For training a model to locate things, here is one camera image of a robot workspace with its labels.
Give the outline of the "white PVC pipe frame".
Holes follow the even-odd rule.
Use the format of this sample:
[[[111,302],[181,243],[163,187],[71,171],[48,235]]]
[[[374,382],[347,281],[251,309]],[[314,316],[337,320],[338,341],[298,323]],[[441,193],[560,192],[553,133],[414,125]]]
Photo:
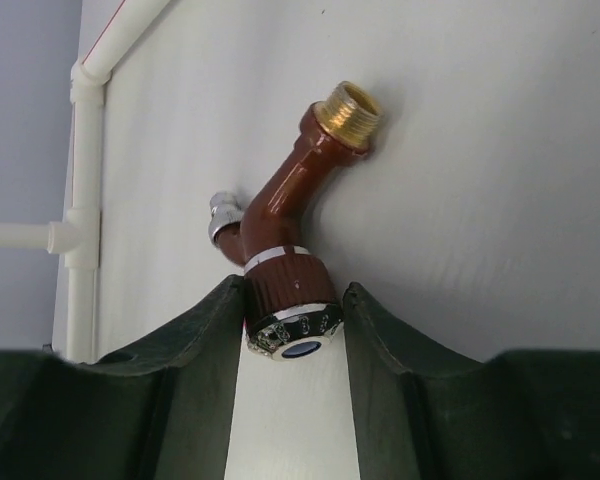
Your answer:
[[[60,222],[0,222],[0,248],[45,250],[64,258],[66,333],[61,355],[97,358],[97,272],[101,249],[101,188],[105,87],[114,68],[166,8],[166,1],[122,1],[88,52],[71,69],[70,201]]]

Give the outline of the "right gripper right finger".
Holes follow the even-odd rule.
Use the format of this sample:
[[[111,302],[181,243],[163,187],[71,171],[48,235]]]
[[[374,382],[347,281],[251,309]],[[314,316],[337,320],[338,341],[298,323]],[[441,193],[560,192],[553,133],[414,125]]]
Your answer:
[[[461,355],[386,310],[343,298],[364,479],[600,479],[600,351]]]

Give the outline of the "brown red water faucet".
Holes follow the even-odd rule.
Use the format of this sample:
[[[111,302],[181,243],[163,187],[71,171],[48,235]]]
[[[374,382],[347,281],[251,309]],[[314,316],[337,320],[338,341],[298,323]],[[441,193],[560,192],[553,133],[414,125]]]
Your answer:
[[[329,271],[303,240],[302,218],[336,170],[365,158],[382,112],[349,81],[312,103],[293,148],[247,207],[231,192],[209,202],[211,243],[243,270],[244,331],[248,348],[291,361],[328,345],[343,326]]]

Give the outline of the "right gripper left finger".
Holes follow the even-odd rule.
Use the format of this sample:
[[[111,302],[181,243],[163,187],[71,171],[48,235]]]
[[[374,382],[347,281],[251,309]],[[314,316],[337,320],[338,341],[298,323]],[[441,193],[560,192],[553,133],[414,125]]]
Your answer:
[[[0,351],[0,479],[220,479],[243,321],[232,275],[94,364]]]

